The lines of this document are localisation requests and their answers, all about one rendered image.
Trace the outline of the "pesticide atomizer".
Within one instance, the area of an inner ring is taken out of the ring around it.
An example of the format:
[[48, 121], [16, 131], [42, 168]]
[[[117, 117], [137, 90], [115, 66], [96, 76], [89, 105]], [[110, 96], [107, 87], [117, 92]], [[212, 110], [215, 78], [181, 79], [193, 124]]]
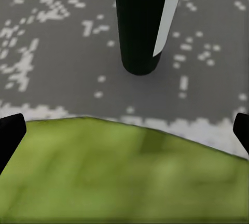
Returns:
[[156, 69], [178, 0], [116, 0], [121, 59], [127, 71], [144, 76]]

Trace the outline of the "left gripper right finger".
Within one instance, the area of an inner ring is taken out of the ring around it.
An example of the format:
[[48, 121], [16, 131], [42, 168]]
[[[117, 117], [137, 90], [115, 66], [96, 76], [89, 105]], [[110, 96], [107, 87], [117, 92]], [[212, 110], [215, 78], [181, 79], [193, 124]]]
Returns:
[[238, 113], [233, 126], [233, 132], [249, 154], [249, 115]]

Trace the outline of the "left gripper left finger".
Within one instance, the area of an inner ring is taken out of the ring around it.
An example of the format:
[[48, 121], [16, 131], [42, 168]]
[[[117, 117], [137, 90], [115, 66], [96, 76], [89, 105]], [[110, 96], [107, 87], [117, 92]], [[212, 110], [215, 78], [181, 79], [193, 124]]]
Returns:
[[24, 122], [21, 113], [0, 119], [0, 174], [25, 136]]

